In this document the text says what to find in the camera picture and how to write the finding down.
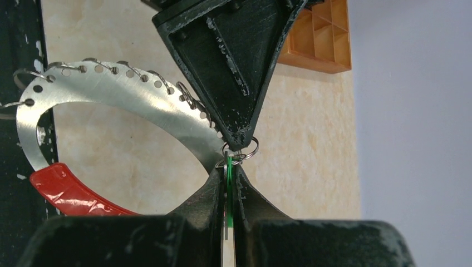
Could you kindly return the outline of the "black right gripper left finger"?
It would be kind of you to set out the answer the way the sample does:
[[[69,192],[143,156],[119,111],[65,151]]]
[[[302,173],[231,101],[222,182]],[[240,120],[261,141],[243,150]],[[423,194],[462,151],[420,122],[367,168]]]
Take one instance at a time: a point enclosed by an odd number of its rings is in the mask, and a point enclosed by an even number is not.
[[[18,266],[221,266],[223,173],[166,215],[49,219]]]

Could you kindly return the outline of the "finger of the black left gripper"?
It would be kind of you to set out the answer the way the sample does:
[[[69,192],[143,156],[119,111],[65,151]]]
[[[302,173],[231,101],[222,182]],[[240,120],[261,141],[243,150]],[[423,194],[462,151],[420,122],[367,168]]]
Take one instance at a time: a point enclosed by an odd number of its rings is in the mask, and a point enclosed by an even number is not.
[[[153,24],[232,150],[249,146],[305,1],[152,1]]]

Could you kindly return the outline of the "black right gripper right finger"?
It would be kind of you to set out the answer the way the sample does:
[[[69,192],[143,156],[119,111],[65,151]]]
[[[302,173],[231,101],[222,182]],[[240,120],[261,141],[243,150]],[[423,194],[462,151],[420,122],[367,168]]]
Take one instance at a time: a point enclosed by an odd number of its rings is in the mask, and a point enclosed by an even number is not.
[[[404,237],[375,220],[293,219],[232,171],[236,266],[414,266]]]

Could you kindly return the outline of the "green key tag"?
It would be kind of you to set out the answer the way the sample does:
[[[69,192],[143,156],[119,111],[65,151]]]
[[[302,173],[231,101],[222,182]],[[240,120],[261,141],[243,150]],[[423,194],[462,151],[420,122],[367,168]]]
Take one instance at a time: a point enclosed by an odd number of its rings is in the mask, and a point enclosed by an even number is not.
[[[232,163],[232,157],[227,156],[227,224],[229,228],[233,227]]]

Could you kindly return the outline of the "large metal keyring red grip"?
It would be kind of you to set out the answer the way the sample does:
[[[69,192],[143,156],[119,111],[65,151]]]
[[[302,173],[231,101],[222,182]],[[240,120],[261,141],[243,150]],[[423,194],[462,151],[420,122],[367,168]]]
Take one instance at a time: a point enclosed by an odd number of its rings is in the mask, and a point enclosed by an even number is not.
[[[63,163],[50,163],[41,151],[37,124],[51,108],[67,103],[98,103],[133,113],[163,129],[183,144],[207,172],[227,170],[229,145],[218,136],[203,104],[186,87],[173,85],[155,71],[144,71],[125,61],[102,62],[95,58],[54,62],[27,86],[27,96],[38,105],[21,113],[19,138],[27,145],[26,157],[34,171],[33,187],[65,215],[128,215],[84,185]],[[233,152],[234,165],[250,154]]]

